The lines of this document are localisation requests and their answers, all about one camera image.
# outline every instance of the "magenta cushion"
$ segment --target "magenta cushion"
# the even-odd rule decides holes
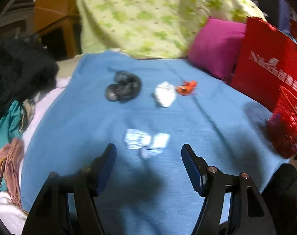
[[[229,83],[245,31],[246,24],[209,18],[190,47],[188,59],[196,67]]]

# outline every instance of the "red plastic basket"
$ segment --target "red plastic basket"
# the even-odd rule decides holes
[[[297,99],[283,86],[280,86],[268,132],[273,146],[283,158],[297,154]]]

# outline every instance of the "black pants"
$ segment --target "black pants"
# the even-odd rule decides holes
[[[277,235],[289,234],[297,217],[297,171],[282,164],[261,194],[272,216]]]

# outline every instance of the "red bag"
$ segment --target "red bag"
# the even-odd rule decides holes
[[[272,112],[280,85],[297,98],[297,44],[262,19],[249,17],[230,86]]]

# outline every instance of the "green leaf pattern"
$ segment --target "green leaf pattern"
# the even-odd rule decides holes
[[[118,43],[143,58],[184,56],[210,15],[243,23],[247,16],[263,17],[250,0],[77,0],[77,5],[83,25],[90,26],[82,29],[83,52]]]

